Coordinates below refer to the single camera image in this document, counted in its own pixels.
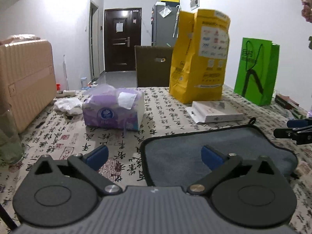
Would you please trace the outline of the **crumpled white tissue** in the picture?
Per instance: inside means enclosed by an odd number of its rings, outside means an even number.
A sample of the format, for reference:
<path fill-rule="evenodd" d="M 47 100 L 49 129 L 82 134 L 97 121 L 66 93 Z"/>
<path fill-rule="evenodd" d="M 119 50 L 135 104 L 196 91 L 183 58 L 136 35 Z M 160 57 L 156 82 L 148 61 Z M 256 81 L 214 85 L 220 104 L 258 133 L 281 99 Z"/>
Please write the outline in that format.
<path fill-rule="evenodd" d="M 68 116 L 82 114 L 82 102 L 78 98 L 63 98 L 54 103 L 54 110 L 66 113 Z"/>

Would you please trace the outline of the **yellow paper bag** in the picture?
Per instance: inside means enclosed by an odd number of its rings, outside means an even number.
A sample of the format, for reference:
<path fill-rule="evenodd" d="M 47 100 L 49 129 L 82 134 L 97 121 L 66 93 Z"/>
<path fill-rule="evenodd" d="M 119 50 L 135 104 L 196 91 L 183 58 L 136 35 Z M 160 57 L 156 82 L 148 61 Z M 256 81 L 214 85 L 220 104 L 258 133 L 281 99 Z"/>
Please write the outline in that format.
<path fill-rule="evenodd" d="M 230 18 L 217 10 L 180 12 L 169 94 L 182 104 L 220 100 L 229 51 Z"/>

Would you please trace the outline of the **dark flat box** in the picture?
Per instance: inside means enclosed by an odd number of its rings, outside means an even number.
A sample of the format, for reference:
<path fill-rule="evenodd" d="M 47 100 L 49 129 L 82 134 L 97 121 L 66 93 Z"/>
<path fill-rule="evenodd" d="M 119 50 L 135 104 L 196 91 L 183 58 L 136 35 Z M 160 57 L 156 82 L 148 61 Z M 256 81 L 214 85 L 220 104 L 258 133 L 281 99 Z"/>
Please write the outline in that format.
<path fill-rule="evenodd" d="M 304 119 L 307 117 L 307 112 L 289 96 L 276 94 L 274 102 L 286 110 L 286 115 L 290 119 Z"/>

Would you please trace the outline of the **pink hard-shell suitcase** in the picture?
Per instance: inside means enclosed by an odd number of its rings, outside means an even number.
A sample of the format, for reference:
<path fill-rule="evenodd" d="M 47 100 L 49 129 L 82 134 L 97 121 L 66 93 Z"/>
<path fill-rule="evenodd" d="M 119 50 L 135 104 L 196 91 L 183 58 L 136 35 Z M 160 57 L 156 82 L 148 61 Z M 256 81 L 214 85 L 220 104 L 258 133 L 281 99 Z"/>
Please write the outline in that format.
<path fill-rule="evenodd" d="M 47 40 L 1 45 L 1 100 L 24 132 L 56 96 L 52 45 Z"/>

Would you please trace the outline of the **purple and grey towel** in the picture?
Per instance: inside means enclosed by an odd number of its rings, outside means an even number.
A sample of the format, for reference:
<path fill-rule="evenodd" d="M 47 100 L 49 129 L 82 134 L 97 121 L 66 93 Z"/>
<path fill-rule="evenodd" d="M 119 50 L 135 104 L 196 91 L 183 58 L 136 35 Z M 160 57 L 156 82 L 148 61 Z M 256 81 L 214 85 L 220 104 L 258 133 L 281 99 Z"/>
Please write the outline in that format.
<path fill-rule="evenodd" d="M 253 118 L 240 126 L 144 140 L 140 152 L 147 185 L 187 188 L 209 174 L 211 170 L 202 162 L 200 153 L 205 145 L 224 155 L 236 153 L 247 161 L 267 156 L 281 174 L 289 177 L 298 165 L 296 155 L 274 145 L 254 122 Z"/>

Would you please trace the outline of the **brown storage box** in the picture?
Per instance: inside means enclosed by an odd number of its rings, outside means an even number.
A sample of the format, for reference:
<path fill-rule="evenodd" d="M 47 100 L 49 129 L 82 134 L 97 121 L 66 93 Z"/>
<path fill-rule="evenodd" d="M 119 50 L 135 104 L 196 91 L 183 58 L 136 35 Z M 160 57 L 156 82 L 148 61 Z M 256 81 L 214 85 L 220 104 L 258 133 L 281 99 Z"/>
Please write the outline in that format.
<path fill-rule="evenodd" d="M 138 87 L 168 87 L 173 48 L 135 46 Z"/>

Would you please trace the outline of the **calligraphy print tablecloth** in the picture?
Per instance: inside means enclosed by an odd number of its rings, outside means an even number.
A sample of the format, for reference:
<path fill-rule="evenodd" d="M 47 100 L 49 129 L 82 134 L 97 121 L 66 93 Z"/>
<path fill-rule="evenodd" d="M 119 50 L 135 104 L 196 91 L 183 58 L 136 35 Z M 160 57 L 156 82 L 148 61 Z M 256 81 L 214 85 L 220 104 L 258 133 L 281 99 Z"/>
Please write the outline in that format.
<path fill-rule="evenodd" d="M 140 144 L 153 136 L 190 133 L 223 127 L 234 123 L 195 124 L 185 105 L 175 100 L 167 88 L 144 88 L 145 113 L 137 132 L 89 128 L 82 116 L 66 118 L 49 104 L 21 134 L 25 153 L 15 165 L 1 165 L 1 205 L 14 218 L 13 195 L 31 167 L 43 154 L 63 160 L 72 154 L 88 153 L 100 145 L 109 148 L 108 162 L 100 173 L 120 186 L 144 185 Z M 297 196 L 297 209 L 290 225 L 299 233 L 311 233 L 311 146 L 298 146 L 291 140 L 276 139 L 273 130 L 288 120 L 286 112 L 277 104 L 257 106 L 224 88 L 223 100 L 244 114 L 244 121 L 256 118 L 256 126 L 274 144 L 293 151 L 298 157 L 296 174 L 292 181 Z"/>

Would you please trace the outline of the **dark brown entrance door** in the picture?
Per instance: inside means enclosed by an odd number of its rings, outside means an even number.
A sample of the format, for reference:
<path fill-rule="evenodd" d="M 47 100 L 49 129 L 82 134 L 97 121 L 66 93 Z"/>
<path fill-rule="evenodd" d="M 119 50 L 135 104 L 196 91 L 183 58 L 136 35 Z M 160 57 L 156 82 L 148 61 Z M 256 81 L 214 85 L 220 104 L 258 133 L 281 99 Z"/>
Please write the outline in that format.
<path fill-rule="evenodd" d="M 135 46 L 141 45 L 141 15 L 141 8 L 105 10 L 105 71 L 135 70 Z"/>

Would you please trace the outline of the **grey refrigerator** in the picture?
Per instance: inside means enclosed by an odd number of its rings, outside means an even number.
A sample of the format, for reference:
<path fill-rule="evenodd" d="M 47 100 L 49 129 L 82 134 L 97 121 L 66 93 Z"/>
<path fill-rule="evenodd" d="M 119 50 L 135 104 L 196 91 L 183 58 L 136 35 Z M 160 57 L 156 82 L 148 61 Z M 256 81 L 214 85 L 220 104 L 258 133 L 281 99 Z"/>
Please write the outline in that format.
<path fill-rule="evenodd" d="M 152 46 L 173 47 L 177 39 L 177 2 L 156 2 L 152 9 Z"/>

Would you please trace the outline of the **white book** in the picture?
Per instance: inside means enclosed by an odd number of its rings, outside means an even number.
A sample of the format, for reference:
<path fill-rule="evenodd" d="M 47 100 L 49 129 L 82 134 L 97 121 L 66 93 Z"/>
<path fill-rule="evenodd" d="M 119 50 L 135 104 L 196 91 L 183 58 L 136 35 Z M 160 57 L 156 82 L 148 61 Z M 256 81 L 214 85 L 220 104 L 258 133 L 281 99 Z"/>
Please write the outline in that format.
<path fill-rule="evenodd" d="M 244 114 L 227 101 L 193 101 L 185 110 L 196 124 L 242 121 Z"/>

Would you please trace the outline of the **purple tissue pack left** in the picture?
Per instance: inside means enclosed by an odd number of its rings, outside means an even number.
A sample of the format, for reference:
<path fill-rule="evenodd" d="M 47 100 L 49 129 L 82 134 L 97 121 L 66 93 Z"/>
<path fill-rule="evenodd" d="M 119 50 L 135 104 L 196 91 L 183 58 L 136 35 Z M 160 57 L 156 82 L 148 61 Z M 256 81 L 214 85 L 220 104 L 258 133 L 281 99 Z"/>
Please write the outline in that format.
<path fill-rule="evenodd" d="M 84 92 L 85 125 L 100 128 L 139 130 L 144 115 L 144 93 L 135 88 L 99 85 Z"/>

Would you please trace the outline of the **clear glass cup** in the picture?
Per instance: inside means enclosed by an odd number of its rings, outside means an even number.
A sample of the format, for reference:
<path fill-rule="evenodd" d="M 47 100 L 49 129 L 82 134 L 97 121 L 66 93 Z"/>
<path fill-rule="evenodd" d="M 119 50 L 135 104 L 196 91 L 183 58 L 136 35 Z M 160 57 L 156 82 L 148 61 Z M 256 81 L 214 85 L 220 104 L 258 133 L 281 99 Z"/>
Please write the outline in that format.
<path fill-rule="evenodd" d="M 1 103 L 1 159 L 16 164 L 24 155 L 16 124 L 9 104 Z"/>

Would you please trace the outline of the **green paper shopping bag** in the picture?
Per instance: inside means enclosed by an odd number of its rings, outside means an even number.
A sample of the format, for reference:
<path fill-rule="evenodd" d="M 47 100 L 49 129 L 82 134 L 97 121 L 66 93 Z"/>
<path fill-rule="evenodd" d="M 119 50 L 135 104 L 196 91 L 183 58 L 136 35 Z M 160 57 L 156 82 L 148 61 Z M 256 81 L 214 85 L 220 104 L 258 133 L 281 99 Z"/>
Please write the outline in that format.
<path fill-rule="evenodd" d="M 258 106 L 271 103 L 280 45 L 269 40 L 243 38 L 234 92 Z"/>

